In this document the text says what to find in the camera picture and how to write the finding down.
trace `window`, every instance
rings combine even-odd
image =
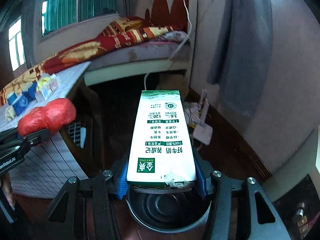
[[[116,0],[44,0],[42,36],[66,25],[116,13]]]
[[[9,52],[12,70],[25,63],[21,37],[21,17],[9,28]]]

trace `blue cup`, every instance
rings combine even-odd
[[[19,97],[12,103],[12,107],[16,111],[17,116],[20,115],[28,105],[28,99],[23,94],[19,95]]]
[[[17,95],[15,92],[11,92],[9,95],[7,95],[7,102],[8,102],[8,105],[11,106],[12,103],[14,102],[14,100],[17,99]]]

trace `green logo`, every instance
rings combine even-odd
[[[138,158],[137,172],[155,173],[155,158]]]
[[[165,108],[166,109],[175,109],[177,105],[175,103],[165,103]]]

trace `bed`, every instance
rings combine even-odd
[[[185,78],[190,83],[195,48],[197,21],[197,0],[185,0],[192,33],[177,55],[169,60],[178,43],[170,41],[148,41],[105,54],[92,61],[84,74],[87,86],[150,72],[185,70]],[[145,18],[155,26],[184,22],[187,33],[190,23],[187,20],[183,0],[153,0],[152,8],[147,8]]]

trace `green curtain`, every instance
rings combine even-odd
[[[115,0],[79,0],[79,21],[115,13]],[[76,0],[48,0],[44,16],[44,35],[76,22]]]

